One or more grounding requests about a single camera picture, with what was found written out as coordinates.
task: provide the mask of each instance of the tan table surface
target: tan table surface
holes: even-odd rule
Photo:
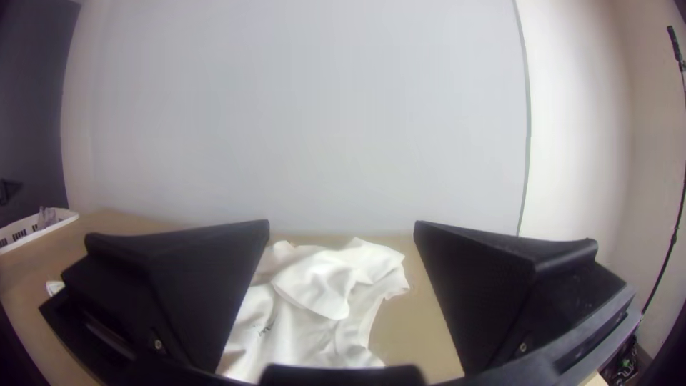
[[[38,307],[48,299],[45,281],[86,254],[88,232],[134,235],[181,229],[179,225],[104,210],[83,216],[4,255],[0,255],[0,301],[26,351],[51,385],[97,385],[97,381],[69,354],[43,319]],[[436,383],[464,375],[443,314],[411,235],[361,238],[387,245],[403,254],[409,293],[384,302],[372,327],[370,349],[388,365],[416,364],[426,381]],[[272,235],[270,242],[340,247],[345,236]],[[595,373],[587,382],[602,378]]]

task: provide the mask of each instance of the crumpled fabric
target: crumpled fabric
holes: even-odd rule
[[[409,290],[403,259],[358,238],[341,250],[286,241],[265,249],[216,373],[258,383],[272,363],[384,366],[369,334],[383,300]]]

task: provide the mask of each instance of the small white object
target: small white object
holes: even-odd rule
[[[257,383],[270,363],[305,367],[384,366],[369,334],[384,299],[409,290],[404,256],[353,239],[341,250],[267,248],[236,316],[216,373]]]
[[[60,292],[63,289],[64,282],[60,282],[59,280],[48,280],[45,282],[45,290],[48,292],[50,297],[53,297],[57,292]]]
[[[20,219],[10,225],[0,229],[0,254],[5,254],[13,249],[19,248],[27,242],[33,241],[40,236],[53,232],[56,229],[62,228],[67,224],[71,224],[79,218],[79,214],[68,209],[54,208],[57,219],[57,224],[51,225],[43,230],[39,228],[39,214],[25,219]]]

